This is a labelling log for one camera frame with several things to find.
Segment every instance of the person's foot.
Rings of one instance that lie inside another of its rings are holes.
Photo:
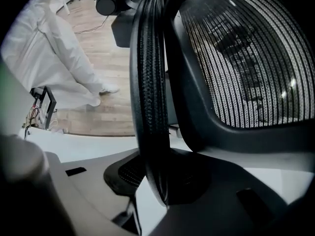
[[[115,84],[103,84],[103,90],[99,92],[100,95],[106,93],[116,93],[119,91],[119,87]]]

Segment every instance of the light wood flooring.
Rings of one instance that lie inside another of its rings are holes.
[[[68,7],[70,15],[64,9],[57,14],[72,25],[74,32],[100,26],[106,18],[98,14],[94,0],[75,0]],[[129,90],[129,49],[116,46],[111,30],[114,19],[114,16],[110,16],[103,27],[76,36],[94,65],[95,73],[104,81],[117,84],[120,91],[101,96],[98,107],[88,105],[78,109],[58,110],[58,128],[63,128],[67,133],[134,135]]]

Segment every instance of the white cloth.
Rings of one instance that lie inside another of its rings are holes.
[[[72,27],[56,15],[62,3],[31,0],[3,42],[3,61],[26,90],[50,87],[56,108],[97,106],[102,81]]]

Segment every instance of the floor plank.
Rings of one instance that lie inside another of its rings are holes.
[[[68,7],[70,15],[64,9],[58,15],[72,25],[74,32],[100,26],[106,18],[97,13],[94,0],[75,0]],[[118,84],[120,91],[101,96],[98,107],[58,110],[58,128],[63,128],[68,133],[95,136],[134,135],[129,89],[129,49],[116,46],[111,30],[114,19],[114,16],[110,16],[102,27],[76,36],[94,65],[95,73],[106,82]]]

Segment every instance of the white protective suit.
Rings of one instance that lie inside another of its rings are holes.
[[[50,87],[56,108],[98,106],[102,81],[72,30],[56,15],[63,0],[31,0],[1,47],[3,61],[27,91]]]

